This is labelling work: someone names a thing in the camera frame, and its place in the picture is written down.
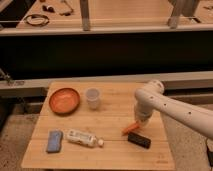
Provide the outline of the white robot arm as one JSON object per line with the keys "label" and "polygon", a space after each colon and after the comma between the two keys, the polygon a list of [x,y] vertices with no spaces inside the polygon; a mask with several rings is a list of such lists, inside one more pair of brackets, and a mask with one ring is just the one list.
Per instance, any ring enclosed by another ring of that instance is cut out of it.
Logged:
{"label": "white robot arm", "polygon": [[164,85],[159,80],[151,80],[135,91],[137,121],[147,123],[157,110],[213,140],[212,110],[171,99],[163,93]]}

